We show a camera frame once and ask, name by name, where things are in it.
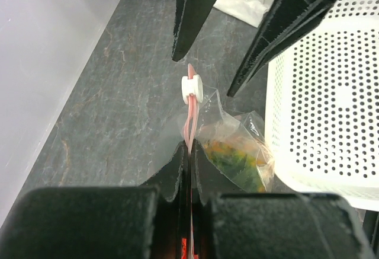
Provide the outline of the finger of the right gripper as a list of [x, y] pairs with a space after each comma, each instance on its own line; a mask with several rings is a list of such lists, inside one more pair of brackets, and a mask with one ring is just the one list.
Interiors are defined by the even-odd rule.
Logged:
[[216, 0], [176, 0], [172, 60], [185, 57]]
[[235, 96], [261, 67], [315, 29], [336, 1], [274, 0], [233, 78], [228, 96]]

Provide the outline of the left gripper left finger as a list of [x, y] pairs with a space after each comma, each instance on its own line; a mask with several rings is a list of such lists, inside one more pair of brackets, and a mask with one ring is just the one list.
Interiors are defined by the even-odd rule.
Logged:
[[168, 161], [142, 187], [158, 190], [151, 258], [187, 258], [190, 234], [188, 148], [178, 146]]

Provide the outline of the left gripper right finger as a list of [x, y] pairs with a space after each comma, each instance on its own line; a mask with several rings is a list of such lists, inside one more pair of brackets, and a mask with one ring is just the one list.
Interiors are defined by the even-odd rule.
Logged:
[[202, 146], [191, 152], [192, 237], [194, 258], [204, 258], [202, 247], [206, 231], [205, 206], [211, 196], [224, 193], [241, 193], [243, 190], [228, 179], [208, 158]]

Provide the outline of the orange toy pineapple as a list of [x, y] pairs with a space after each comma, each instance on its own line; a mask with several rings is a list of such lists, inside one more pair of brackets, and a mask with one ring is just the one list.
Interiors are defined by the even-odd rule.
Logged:
[[266, 192], [258, 170], [266, 165], [261, 153], [253, 156], [216, 140], [206, 141], [204, 150], [209, 160], [242, 190], [248, 193]]

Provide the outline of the clear zip top bag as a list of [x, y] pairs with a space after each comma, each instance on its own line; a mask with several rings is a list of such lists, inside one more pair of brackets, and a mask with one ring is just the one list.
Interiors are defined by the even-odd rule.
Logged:
[[266, 160], [258, 168], [265, 193], [224, 193], [211, 196], [205, 206], [206, 231], [202, 247], [204, 258], [271, 258], [275, 228], [274, 211], [268, 193], [274, 178], [274, 160], [261, 134], [261, 118], [255, 112], [233, 116], [221, 106], [217, 89], [203, 84], [192, 65], [181, 80], [184, 102], [168, 121], [155, 151], [155, 173], [172, 157], [179, 142], [188, 148], [189, 237], [187, 258], [194, 258], [191, 207], [191, 152], [206, 141], [219, 141], [250, 155], [260, 153]]

